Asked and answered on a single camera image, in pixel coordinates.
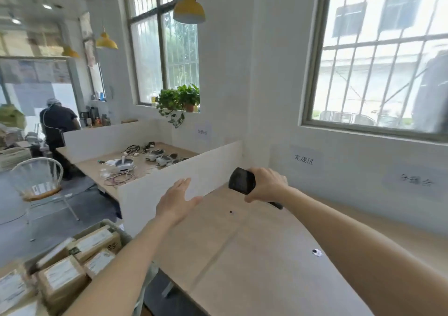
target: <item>potted plant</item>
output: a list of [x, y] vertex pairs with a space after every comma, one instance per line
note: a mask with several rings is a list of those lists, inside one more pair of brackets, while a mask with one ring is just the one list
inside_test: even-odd
[[181, 110], [183, 106], [179, 104], [179, 92], [172, 88], [167, 90], [161, 90], [160, 95], [155, 98], [157, 103], [157, 109], [161, 116], [170, 118], [168, 122], [175, 128], [178, 128], [184, 122], [185, 115], [181, 113], [181, 116], [176, 120], [178, 113], [176, 111]]
[[192, 83], [177, 87], [179, 105], [187, 112], [193, 112], [194, 106], [200, 104], [199, 88]]

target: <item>desk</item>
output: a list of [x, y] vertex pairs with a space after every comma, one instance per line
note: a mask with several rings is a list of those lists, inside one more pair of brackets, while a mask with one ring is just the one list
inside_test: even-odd
[[[177, 152], [179, 154], [178, 155], [179, 158], [194, 157], [195, 155], [198, 155], [195, 152], [184, 150], [182, 148], [174, 147], [165, 143], [158, 143], [158, 142], [155, 143], [154, 150], [158, 148], [164, 149], [165, 154], [171, 154]], [[60, 154], [62, 154], [67, 160], [72, 162], [70, 160], [70, 156], [67, 154], [67, 149], [65, 147], [60, 147], [57, 149], [57, 151]], [[78, 167], [78, 169], [80, 169], [87, 177], [90, 177], [100, 188], [106, 191], [111, 197], [113, 197], [116, 201], [119, 201], [116, 189], [117, 186], [105, 185], [104, 178], [100, 177], [101, 169], [113, 170], [113, 167], [107, 164], [100, 164], [98, 163], [98, 160], [108, 161], [113, 159], [120, 159], [122, 155], [123, 152], [110, 153], [93, 159], [84, 160], [79, 163], [75, 163], [74, 165]], [[137, 156], [128, 156], [128, 157], [134, 160], [134, 164], [136, 166], [134, 170], [134, 175], [137, 178], [143, 177], [146, 174], [150, 173], [151, 171], [159, 171], [159, 169], [156, 168], [157, 163], [155, 161], [151, 162], [145, 159], [146, 154], [138, 153]]]
[[[448, 239], [326, 202], [448, 274]], [[162, 242], [154, 261], [212, 316], [371, 315], [288, 211], [221, 187]]]

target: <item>person in black shirt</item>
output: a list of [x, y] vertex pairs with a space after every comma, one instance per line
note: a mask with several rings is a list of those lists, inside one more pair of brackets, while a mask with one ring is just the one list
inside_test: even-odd
[[39, 114], [42, 131], [47, 139], [53, 158], [60, 162], [64, 169], [64, 179], [70, 179], [70, 162], [56, 149], [65, 146], [64, 132], [80, 130], [77, 115], [69, 108], [63, 107], [59, 100], [48, 99], [47, 108]]

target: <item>yellow pendant lamp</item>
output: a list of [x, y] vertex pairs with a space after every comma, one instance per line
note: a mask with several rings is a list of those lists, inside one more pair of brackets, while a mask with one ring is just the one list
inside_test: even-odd
[[106, 33], [106, 30], [103, 26], [103, 32], [101, 33], [100, 38], [96, 40], [96, 46], [97, 48], [111, 48], [111, 49], [118, 49], [118, 46], [116, 45], [115, 41], [113, 41], [109, 34]]
[[62, 52], [62, 56], [69, 56], [70, 58], [78, 58], [79, 59], [79, 54], [68, 45], [64, 46], [64, 51]]
[[196, 0], [179, 0], [174, 7], [172, 18], [186, 24], [203, 23], [205, 21], [204, 8]]

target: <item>terracotta pot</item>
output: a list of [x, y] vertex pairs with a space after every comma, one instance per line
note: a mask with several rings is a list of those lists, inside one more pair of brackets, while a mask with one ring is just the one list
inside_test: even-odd
[[194, 105], [192, 104], [184, 104], [184, 109], [186, 112], [192, 113], [194, 111]]

